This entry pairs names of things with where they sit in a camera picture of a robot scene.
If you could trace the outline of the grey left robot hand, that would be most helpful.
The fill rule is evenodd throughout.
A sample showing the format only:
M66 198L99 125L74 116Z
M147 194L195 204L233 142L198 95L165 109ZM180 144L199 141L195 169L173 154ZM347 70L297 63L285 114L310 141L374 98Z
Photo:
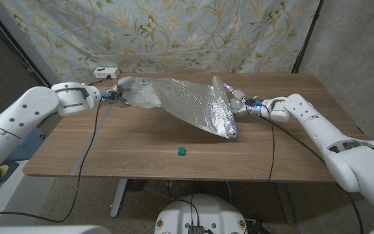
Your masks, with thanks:
M118 108L128 107L129 104L123 95L132 88L135 82L136 79L134 77L126 76L119 79L114 86L102 88L101 103L115 105Z

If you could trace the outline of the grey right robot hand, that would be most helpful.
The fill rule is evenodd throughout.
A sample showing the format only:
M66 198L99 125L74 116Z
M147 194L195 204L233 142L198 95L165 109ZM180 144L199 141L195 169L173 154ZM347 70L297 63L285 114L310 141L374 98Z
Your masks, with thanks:
M233 115L245 116L251 114L260 116L262 114L262 104L255 98L247 97L244 92L226 83L223 84L223 87L226 92L233 95L233 98L229 100Z

